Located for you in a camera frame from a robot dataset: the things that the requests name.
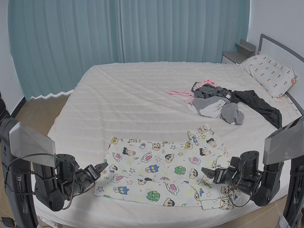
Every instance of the white headboard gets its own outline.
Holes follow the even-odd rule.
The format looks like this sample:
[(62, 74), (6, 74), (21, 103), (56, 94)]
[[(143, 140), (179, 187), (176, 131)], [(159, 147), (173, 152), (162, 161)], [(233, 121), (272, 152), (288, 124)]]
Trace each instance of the white headboard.
[(288, 89), (286, 94), (301, 114), (304, 115), (304, 58), (287, 46), (264, 34), (261, 34), (258, 51), (270, 55), (281, 64), (294, 70), (297, 81)]

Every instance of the black baseboard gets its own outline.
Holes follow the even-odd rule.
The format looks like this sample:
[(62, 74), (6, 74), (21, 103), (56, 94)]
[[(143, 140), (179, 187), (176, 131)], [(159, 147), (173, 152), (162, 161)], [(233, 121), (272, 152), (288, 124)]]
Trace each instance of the black baseboard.
[(26, 102), (25, 97), (23, 97), (22, 100), (17, 105), (17, 107), (15, 108), (15, 110), (11, 114), (11, 116), (13, 118), (15, 118), (17, 116), (18, 112), (21, 110), (21, 108), (23, 107), (23, 105), (25, 104), (25, 102)]

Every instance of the tile floor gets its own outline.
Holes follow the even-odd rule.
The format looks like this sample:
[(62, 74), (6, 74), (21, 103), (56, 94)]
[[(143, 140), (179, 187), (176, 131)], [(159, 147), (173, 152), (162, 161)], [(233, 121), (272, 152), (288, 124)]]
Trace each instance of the tile floor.
[[(25, 103), (16, 116), (16, 119), (25, 123), (36, 131), (47, 135), (55, 121), (55, 118), (60, 114), (67, 99), (68, 95), (49, 97), (47, 99), (31, 99)], [(0, 186), (0, 216), (13, 218), (8, 199), (4, 191), (2, 170), (0, 171)], [(215, 226), (214, 228), (274, 228), (277, 225), (279, 214), (284, 210), (285, 202), (286, 197), (283, 197), (276, 202), (270, 203), (269, 205), (254, 212), (227, 222), (223, 225)], [(60, 227), (68, 228), (69, 226), (61, 225)]]

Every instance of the star print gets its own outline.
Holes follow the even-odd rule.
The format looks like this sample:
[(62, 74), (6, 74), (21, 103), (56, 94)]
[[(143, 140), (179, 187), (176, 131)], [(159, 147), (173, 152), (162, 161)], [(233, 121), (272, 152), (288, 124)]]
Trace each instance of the star print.
[(98, 190), (99, 192), (101, 192), (101, 191), (104, 192), (103, 187), (98, 187), (97, 190)]
[(210, 198), (210, 197), (211, 197), (211, 195), (212, 195), (212, 194), (210, 193), (210, 191), (209, 191), (209, 192), (207, 192), (206, 194), (207, 194), (207, 197), (208, 197), (208, 198)]
[(132, 186), (132, 183), (134, 183), (134, 182), (132, 182), (132, 180), (127, 181), (127, 184), (128, 184), (128, 185), (131, 185), (131, 186)]

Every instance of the green cartoon character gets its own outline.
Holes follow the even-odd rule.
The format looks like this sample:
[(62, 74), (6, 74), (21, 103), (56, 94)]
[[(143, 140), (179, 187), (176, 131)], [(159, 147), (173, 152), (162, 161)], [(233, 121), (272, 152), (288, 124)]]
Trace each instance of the green cartoon character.
[(147, 193), (147, 199), (149, 199), (150, 201), (155, 201), (157, 202), (159, 200), (159, 198), (161, 197), (161, 195), (157, 192), (157, 191), (151, 191)]
[(186, 173), (186, 168), (182, 167), (182, 166), (177, 166), (175, 167), (175, 171), (174, 171), (177, 175), (183, 175)]

